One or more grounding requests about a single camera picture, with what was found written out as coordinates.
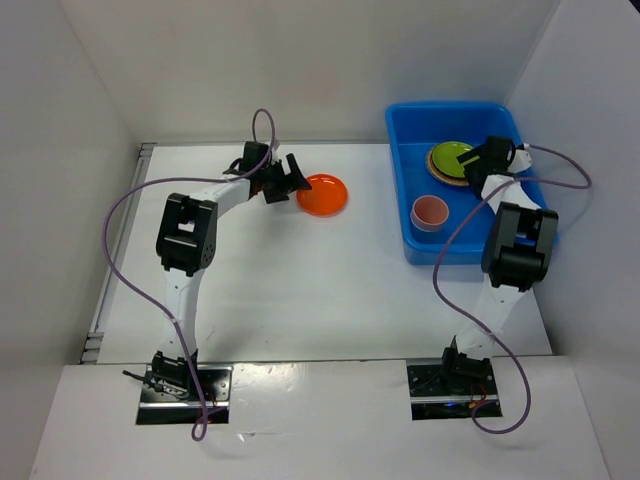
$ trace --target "pink cup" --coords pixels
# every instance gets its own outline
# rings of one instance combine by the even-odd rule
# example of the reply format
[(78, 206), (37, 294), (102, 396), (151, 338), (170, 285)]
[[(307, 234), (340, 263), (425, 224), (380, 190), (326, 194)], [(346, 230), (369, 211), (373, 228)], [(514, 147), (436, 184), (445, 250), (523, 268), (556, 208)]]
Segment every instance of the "pink cup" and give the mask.
[(411, 223), (423, 232), (437, 232), (449, 218), (446, 202), (435, 195), (424, 195), (413, 202)]

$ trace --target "white wall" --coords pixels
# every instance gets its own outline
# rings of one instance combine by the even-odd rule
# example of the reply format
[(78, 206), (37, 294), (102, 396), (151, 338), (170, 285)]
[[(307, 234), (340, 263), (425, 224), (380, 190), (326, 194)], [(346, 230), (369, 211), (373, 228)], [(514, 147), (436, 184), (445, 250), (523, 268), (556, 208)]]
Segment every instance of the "white wall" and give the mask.
[(399, 101), (504, 101), (557, 0), (60, 0), (145, 141), (386, 139)]
[(105, 265), (108, 201), (132, 138), (49, 0), (0, 2), (0, 478), (27, 478), (65, 363), (82, 349)]
[[(575, 155), (595, 181), (592, 196), (545, 189), (564, 235), (536, 293), (615, 480), (640, 471), (639, 45), (628, 0), (562, 0), (509, 102), (525, 141)], [(539, 173), (568, 175), (549, 165)]]

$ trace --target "purple cable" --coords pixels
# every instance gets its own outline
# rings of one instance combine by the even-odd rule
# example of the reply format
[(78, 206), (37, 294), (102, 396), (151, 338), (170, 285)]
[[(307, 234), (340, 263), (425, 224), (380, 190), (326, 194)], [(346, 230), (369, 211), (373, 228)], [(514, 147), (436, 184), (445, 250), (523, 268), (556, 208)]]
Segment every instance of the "purple cable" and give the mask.
[[(158, 307), (160, 310), (162, 310), (162, 312), (167, 316), (167, 318), (171, 321), (171, 323), (173, 324), (174, 328), (176, 329), (176, 334), (178, 335), (178, 339), (180, 340), (180, 344), (182, 345), (182, 350), (184, 351), (184, 356), (185, 356), (185, 359), (187, 360), (187, 365), (189, 366), (189, 373), (191, 374), (191, 378), (193, 380), (193, 383), (195, 384), (196, 391), (198, 393), (198, 400), (200, 401), (200, 405), (201, 405), (201, 408), (202, 408), (202, 416), (196, 421), (196, 423), (194, 423), (193, 428), (191, 429), (191, 438), (193, 440), (195, 440), (196, 442), (201, 441), (205, 437), (205, 435), (207, 434), (208, 419), (209, 419), (210, 414), (214, 413), (214, 412), (210, 413), (209, 412), (209, 408), (207, 407), (207, 402), (206, 402), (206, 399), (204, 397), (204, 391), (202, 390), (202, 385), (200, 385), (200, 380), (198, 380), (198, 375), (197, 375), (197, 372), (196, 372), (196, 368), (195, 368), (193, 362), (191, 361), (191, 356), (189, 355), (189, 349), (187, 347), (187, 342), (184, 339), (184, 335), (182, 334), (182, 330), (180, 330), (180, 325), (178, 325), (176, 322), (174, 322), (175, 317), (173, 316), (171, 311), (167, 307), (165, 307), (162, 304), (162, 302), (160, 302), (159, 300), (153, 298), (151, 295), (149, 295), (148, 293), (144, 292), (142, 289), (138, 288), (133, 283), (131, 283), (129, 280), (127, 280), (127, 278), (122, 274), (122, 272), (120, 272), (120, 270), (118, 270), (118, 267), (116, 267), (113, 259), (111, 258), (111, 253), (109, 252), (109, 242), (107, 241), (108, 232), (109, 232), (109, 223), (111, 221), (111, 217), (113, 216), (113, 213), (120, 206), (120, 204), (122, 204), (122, 202), (124, 202), (131, 195), (133, 195), (134, 193), (136, 193), (139, 190), (142, 190), (145, 187), (150, 187), (151, 185), (158, 185), (160, 183), (170, 183), (170, 182), (229, 183), (229, 182), (236, 182), (238, 180), (241, 180), (243, 178), (248, 178), (251, 175), (253, 175), (259, 169), (261, 169), (265, 165), (265, 163), (267, 163), (269, 161), (269, 159), (271, 158), (271, 152), (274, 149), (274, 146), (277, 145), (275, 123), (273, 121), (273, 117), (271, 116), (271, 113), (269, 113), (269, 111), (267, 109), (265, 109), (265, 108), (259, 108), (253, 114), (253, 119), (251, 121), (251, 130), (253, 132), (253, 140), (257, 141), (257, 139), (256, 139), (256, 120), (257, 120), (258, 115), (260, 113), (264, 113), (267, 116), (268, 120), (269, 120), (269, 124), (271, 126), (271, 139), (270, 139), (270, 142), (269, 142), (269, 149), (265, 153), (265, 155), (262, 158), (262, 160), (260, 160), (260, 163), (258, 163), (253, 169), (251, 169), (247, 173), (244, 173), (244, 174), (239, 175), (237, 177), (229, 178), (229, 179), (225, 179), (225, 180), (220, 179), (220, 178), (170, 177), (170, 178), (160, 178), (158, 180), (151, 180), (149, 182), (141, 183), (140, 185), (137, 185), (136, 187), (132, 188), (127, 193), (122, 195), (120, 198), (118, 198), (113, 203), (113, 205), (111, 205), (111, 207), (109, 208), (109, 211), (107, 212), (107, 215), (104, 217), (104, 223), (102, 224), (102, 251), (104, 253), (105, 259), (107, 260), (107, 265), (109, 266), (111, 271), (127, 287), (129, 287), (131, 290), (133, 290), (135, 293), (140, 295), (142, 298), (144, 298), (145, 300), (147, 300), (148, 302), (152, 303), (153, 305)], [(200, 435), (198, 435), (196, 433), (196, 429), (198, 428), (198, 425), (202, 425), (202, 431), (200, 432)]]
[(456, 305), (455, 303), (453, 303), (451, 300), (449, 300), (447, 297), (444, 296), (444, 294), (440, 290), (440, 287), (438, 286), (438, 271), (440, 270), (440, 266), (442, 265), (442, 260), (443, 260), (444, 256), (449, 251), (449, 247), (451, 247), (451, 244), (456, 239), (456, 237), (460, 234), (462, 229), (464, 229), (464, 227), (466, 227), (469, 224), (471, 219), (473, 217), (475, 217), (478, 214), (478, 212), (480, 210), (482, 210), (484, 208), (484, 206), (489, 202), (489, 200), (491, 200), (500, 190), (502, 190), (504, 188), (507, 188), (510, 185), (513, 185), (515, 183), (524, 183), (524, 182), (545, 183), (547, 185), (556, 185), (558, 187), (566, 187), (566, 188), (572, 188), (572, 189), (576, 189), (576, 190), (586, 190), (586, 189), (590, 188), (591, 185), (593, 184), (592, 181), (591, 181), (591, 177), (585, 171), (585, 169), (582, 168), (578, 164), (578, 162), (576, 162), (572, 158), (568, 157), (567, 155), (564, 155), (563, 153), (557, 152), (555, 150), (552, 150), (552, 149), (546, 148), (546, 147), (540, 147), (540, 146), (537, 146), (537, 145), (529, 145), (529, 146), (531, 148), (536, 149), (536, 150), (540, 150), (540, 151), (543, 151), (543, 152), (551, 153), (553, 155), (556, 155), (556, 156), (566, 160), (567, 162), (569, 162), (571, 165), (573, 165), (582, 174), (582, 176), (584, 177), (584, 179), (586, 180), (587, 183), (585, 185), (575, 185), (575, 184), (572, 184), (572, 183), (558, 182), (556, 180), (547, 180), (545, 178), (536, 178), (536, 177), (514, 178), (513, 181), (510, 181), (510, 182), (507, 182), (507, 183), (503, 183), (502, 185), (496, 187), (495, 190), (493, 190), (485, 199), (483, 199), (471, 211), (471, 213), (469, 215), (467, 215), (467, 217), (462, 221), (462, 223), (460, 223), (460, 225), (458, 225), (458, 228), (456, 228), (454, 230), (454, 232), (451, 234), (451, 236), (449, 237), (447, 242), (444, 244), (444, 247), (443, 247), (442, 251), (440, 252), (440, 255), (438, 256), (438, 259), (436, 260), (435, 266), (433, 268), (433, 288), (435, 289), (436, 294), (440, 297), (440, 299), (444, 303), (446, 303), (449, 307), (451, 307), (453, 310), (455, 310), (456, 312), (460, 313), (461, 315), (464, 315), (469, 320), (471, 320), (473, 323), (475, 323), (478, 327), (480, 327), (482, 330), (484, 330), (484, 332), (487, 334), (488, 337), (490, 337), (498, 345), (500, 345), (500, 347), (513, 360), (513, 363), (515, 363), (516, 368), (518, 369), (518, 372), (520, 372), (520, 375), (522, 376), (522, 381), (524, 382), (524, 389), (525, 389), (527, 400), (526, 400), (526, 405), (524, 407), (524, 412), (523, 412), (522, 416), (520, 417), (520, 419), (516, 423), (514, 423), (510, 427), (507, 427), (507, 428), (504, 428), (504, 429), (501, 429), (501, 430), (492, 430), (490, 428), (487, 428), (487, 427), (481, 425), (478, 422), (478, 419), (476, 418), (476, 414), (478, 412), (478, 409), (482, 408), (483, 406), (485, 406), (485, 405), (487, 405), (489, 403), (493, 403), (491, 401), (490, 402), (482, 402), (482, 403), (478, 404), (476, 407), (474, 407), (473, 410), (471, 410), (471, 419), (473, 420), (473, 423), (475, 423), (475, 425), (480, 430), (482, 430), (483, 432), (491, 433), (491, 434), (494, 434), (494, 435), (502, 435), (502, 434), (505, 434), (505, 433), (511, 433), (514, 430), (516, 430), (518, 427), (520, 427), (527, 420), (527, 417), (529, 416), (529, 412), (531, 411), (531, 386), (529, 385), (529, 379), (527, 378), (527, 374), (525, 373), (524, 368), (522, 368), (522, 364), (520, 363), (520, 360), (518, 360), (518, 357), (516, 357), (515, 353), (513, 353), (513, 351), (509, 347), (507, 347), (505, 345), (505, 343), (502, 340), (500, 340), (496, 336), (496, 334), (493, 333), (491, 331), (491, 329), (482, 320), (480, 320), (479, 318), (475, 317), (471, 313), (467, 312), (463, 308), (459, 307), (458, 305)]

